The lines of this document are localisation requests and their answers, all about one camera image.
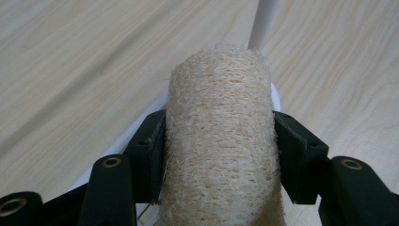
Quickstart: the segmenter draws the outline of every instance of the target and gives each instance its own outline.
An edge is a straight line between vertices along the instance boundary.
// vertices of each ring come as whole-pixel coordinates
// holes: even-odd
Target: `natural loofah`
[[[284,225],[268,70],[201,51],[172,73],[161,225]]]

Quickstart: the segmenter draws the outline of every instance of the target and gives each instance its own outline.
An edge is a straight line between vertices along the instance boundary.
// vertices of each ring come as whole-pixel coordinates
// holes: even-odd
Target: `fibrous texture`
[[[246,49],[216,47],[169,84],[162,225],[283,225],[268,70]]]

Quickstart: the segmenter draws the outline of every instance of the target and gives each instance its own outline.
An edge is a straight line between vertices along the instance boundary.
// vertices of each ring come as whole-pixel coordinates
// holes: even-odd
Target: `loofah sponge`
[[[194,54],[172,73],[161,225],[284,225],[270,77],[247,49]]]

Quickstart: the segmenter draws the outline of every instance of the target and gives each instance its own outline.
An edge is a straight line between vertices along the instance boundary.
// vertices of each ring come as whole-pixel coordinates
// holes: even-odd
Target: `light wood surface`
[[[200,49],[246,46],[257,1],[0,1],[0,197],[64,193]],[[399,1],[280,1],[282,111],[399,193]],[[320,225],[285,200],[288,225]]]

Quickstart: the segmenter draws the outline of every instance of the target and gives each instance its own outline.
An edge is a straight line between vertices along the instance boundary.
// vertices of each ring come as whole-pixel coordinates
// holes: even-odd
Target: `wooden table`
[[[257,1],[0,1],[0,196],[64,193],[200,49],[246,46]],[[399,2],[280,1],[282,111],[399,193]],[[284,197],[288,225],[320,225]]]

